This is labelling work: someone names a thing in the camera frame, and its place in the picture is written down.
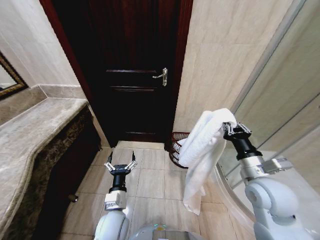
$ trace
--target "marble countertop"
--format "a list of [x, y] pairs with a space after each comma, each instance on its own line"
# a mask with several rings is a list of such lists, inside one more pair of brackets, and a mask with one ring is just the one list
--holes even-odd
[[37, 154], [87, 105], [46, 98], [0, 126], [0, 239], [18, 210]]

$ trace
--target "doorway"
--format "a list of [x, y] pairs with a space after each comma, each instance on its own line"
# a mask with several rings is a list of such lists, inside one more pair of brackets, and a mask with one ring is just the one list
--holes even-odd
[[40, 0], [107, 139], [166, 143], [192, 0]]

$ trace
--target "door handle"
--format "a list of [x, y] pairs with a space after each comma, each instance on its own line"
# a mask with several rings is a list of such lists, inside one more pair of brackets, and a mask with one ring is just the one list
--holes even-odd
[[152, 76], [152, 78], [154, 79], [158, 79], [162, 77], [162, 86], [167, 86], [167, 78], [168, 78], [168, 69], [165, 67], [164, 69], [162, 69], [162, 74], [159, 76]]

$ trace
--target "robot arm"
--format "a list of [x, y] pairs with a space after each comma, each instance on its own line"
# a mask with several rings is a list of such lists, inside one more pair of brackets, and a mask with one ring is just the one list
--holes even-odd
[[253, 206], [257, 240], [311, 240], [303, 228], [297, 210], [298, 198], [286, 185], [266, 176], [292, 168], [285, 158], [264, 161], [250, 142], [251, 131], [239, 123], [235, 128], [224, 124], [224, 139], [231, 141], [240, 161], [245, 195]]
[[94, 240], [125, 240], [127, 237], [129, 220], [122, 212], [127, 206], [126, 175], [137, 165], [135, 153], [128, 165], [115, 165], [112, 162], [111, 152], [108, 161], [104, 164], [113, 175], [112, 187], [105, 195], [104, 209], [109, 213], [102, 216], [95, 229]]

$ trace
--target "mirror frame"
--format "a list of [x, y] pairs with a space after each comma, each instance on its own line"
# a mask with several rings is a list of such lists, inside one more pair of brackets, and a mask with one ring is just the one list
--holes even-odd
[[14, 67], [10, 64], [10, 62], [6, 59], [6, 57], [0, 51], [0, 65], [5, 69], [5, 71], [12, 77], [12, 79], [16, 82], [15, 85], [9, 86], [3, 90], [0, 90], [0, 100], [4, 99], [14, 93], [17, 93], [23, 89], [26, 89], [28, 85], [22, 79], [22, 77], [17, 73]]

